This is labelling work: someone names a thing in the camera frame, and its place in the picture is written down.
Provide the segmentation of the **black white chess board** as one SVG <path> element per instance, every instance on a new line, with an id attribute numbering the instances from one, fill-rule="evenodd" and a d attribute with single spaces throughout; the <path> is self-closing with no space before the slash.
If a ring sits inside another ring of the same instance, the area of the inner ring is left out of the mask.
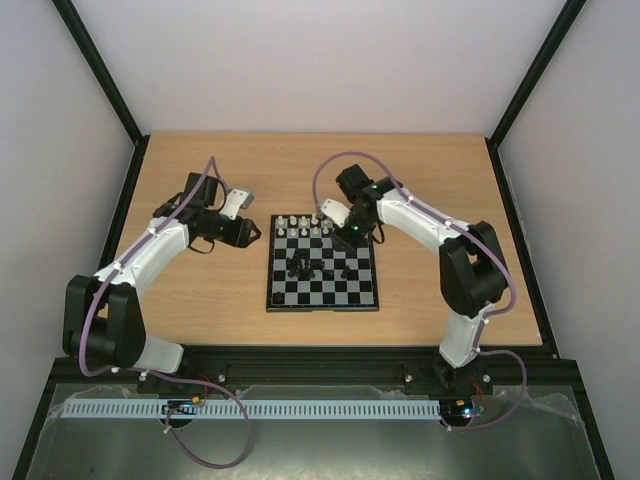
<path id="1" fill-rule="evenodd" d="M 311 214 L 270 218 L 266 311 L 377 311 L 374 242 L 334 247 L 330 220 Z"/>

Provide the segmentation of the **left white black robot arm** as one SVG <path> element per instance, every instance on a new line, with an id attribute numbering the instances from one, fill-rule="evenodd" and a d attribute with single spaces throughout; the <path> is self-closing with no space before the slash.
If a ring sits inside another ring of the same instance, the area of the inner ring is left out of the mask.
<path id="1" fill-rule="evenodd" d="M 241 216 L 254 195 L 232 189 L 214 205 L 220 179 L 192 172 L 183 191 L 161 204 L 143 234 L 92 276 L 77 275 L 66 288 L 63 350 L 81 372 L 97 376 L 121 369 L 178 371 L 182 345 L 150 336 L 141 300 L 166 266 L 197 239 L 246 248 L 260 238 L 256 224 Z"/>

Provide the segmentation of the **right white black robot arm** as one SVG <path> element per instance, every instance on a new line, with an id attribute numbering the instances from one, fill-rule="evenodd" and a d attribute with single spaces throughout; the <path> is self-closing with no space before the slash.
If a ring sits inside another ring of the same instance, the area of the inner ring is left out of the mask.
<path id="1" fill-rule="evenodd" d="M 326 199 L 321 213 L 334 226 L 332 241 L 339 251 L 354 252 L 376 227 L 394 227 L 438 256 L 440 291 L 449 320 L 439 353 L 436 379 L 445 390 L 460 390 L 471 379 L 469 363 L 479 354 L 479 339 L 488 314 L 513 283 L 493 227 L 469 224 L 434 209 L 389 177 L 368 178 L 354 164 L 336 183 L 346 200 Z"/>

